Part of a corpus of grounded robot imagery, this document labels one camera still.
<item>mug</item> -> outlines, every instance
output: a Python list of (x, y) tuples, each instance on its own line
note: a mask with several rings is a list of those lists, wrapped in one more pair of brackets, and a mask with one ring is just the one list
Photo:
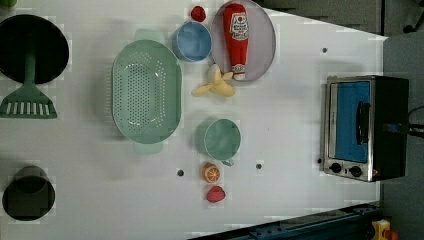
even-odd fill
[(237, 125), (228, 119), (207, 119), (196, 130), (196, 145), (203, 153), (224, 165), (233, 166), (241, 134)]

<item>green spatula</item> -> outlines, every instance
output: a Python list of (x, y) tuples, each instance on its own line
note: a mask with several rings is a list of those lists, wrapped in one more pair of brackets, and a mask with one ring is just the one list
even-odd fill
[(57, 118), (53, 102), (35, 86), (36, 48), (28, 37), (25, 54), (25, 81), (22, 87), (5, 97), (0, 105), (1, 118)]

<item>toaster oven handle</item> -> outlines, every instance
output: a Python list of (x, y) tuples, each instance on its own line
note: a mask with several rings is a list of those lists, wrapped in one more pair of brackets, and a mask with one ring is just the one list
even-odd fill
[(370, 104), (359, 102), (356, 110), (356, 141), (358, 145), (368, 143)]

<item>strawberry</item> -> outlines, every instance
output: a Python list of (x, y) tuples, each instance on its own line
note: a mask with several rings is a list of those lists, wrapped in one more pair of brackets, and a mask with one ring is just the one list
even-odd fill
[(198, 22), (203, 22), (206, 19), (205, 9), (201, 6), (195, 6), (193, 10), (191, 10), (191, 18)]
[(209, 190), (206, 199), (211, 203), (216, 203), (225, 198), (225, 192), (221, 187), (215, 186)]

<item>toaster oven window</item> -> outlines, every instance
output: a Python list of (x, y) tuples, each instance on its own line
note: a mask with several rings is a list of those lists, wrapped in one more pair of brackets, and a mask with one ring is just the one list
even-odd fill
[(364, 115), (359, 109), (364, 104), (370, 103), (370, 82), (345, 82), (334, 84), (331, 91), (333, 106), (330, 113), (333, 116), (334, 127), (330, 128), (333, 136), (332, 143), (333, 155), (337, 159), (366, 163), (368, 161), (368, 141), (361, 141), (359, 133), (361, 133), (360, 120)]

